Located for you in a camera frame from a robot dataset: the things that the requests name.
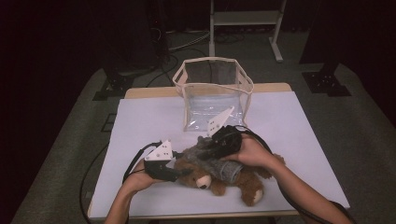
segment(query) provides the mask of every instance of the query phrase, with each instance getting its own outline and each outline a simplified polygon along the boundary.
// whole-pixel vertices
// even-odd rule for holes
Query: person's left hand
[[[163,180],[151,178],[151,176],[145,173],[144,169],[145,165],[142,159],[132,170],[133,174],[131,173],[122,184],[122,188],[125,188],[130,192],[138,192],[140,190],[147,189],[154,183],[163,182]]]

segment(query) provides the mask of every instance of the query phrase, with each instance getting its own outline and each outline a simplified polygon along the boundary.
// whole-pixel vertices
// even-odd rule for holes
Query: wooden table edge
[[[255,83],[253,92],[291,91],[288,83]],[[125,99],[178,96],[175,87],[131,88],[125,93]]]

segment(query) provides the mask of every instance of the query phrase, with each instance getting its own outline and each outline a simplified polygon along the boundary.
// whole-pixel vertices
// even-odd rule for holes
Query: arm
[[[279,186],[305,210],[331,223],[351,223],[338,208],[307,185],[251,136],[243,135],[240,151],[225,157],[224,160],[241,161],[245,165],[263,167],[274,176]],[[307,223],[316,223],[308,217],[303,218]]]
[[[144,163],[141,160],[133,172],[144,169]],[[131,205],[131,200],[134,195],[143,189],[147,189],[152,184],[160,182],[161,180],[156,180],[151,178],[149,175],[145,174],[144,171],[136,172],[130,175],[117,193],[116,198],[111,204],[110,211],[107,214],[105,223],[106,224],[124,224],[129,216],[129,207]]]

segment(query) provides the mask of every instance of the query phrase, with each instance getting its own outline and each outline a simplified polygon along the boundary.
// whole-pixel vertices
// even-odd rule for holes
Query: black strap
[[[145,147],[143,147],[142,149],[140,149],[137,152],[137,154],[134,156],[134,159],[131,161],[131,164],[129,164],[128,169],[125,171],[125,174],[124,174],[123,179],[122,179],[122,184],[123,184],[123,182],[125,182],[126,178],[128,178],[128,176],[130,175],[132,169],[134,168],[134,165],[140,159],[140,157],[142,156],[143,152],[149,147],[159,147],[162,143],[163,142],[160,141],[158,143],[148,144],[148,145],[146,145]]]

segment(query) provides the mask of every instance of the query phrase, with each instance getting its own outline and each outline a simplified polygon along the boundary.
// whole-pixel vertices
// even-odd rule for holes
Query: dark background
[[[217,0],[217,8],[277,8],[277,1]],[[361,78],[393,124],[396,92],[390,1],[296,0],[282,30],[310,36],[301,63],[331,53]],[[2,71],[0,221],[9,222],[91,75],[105,68],[150,68],[165,60],[149,27],[208,28],[209,1],[7,0],[0,9]]]

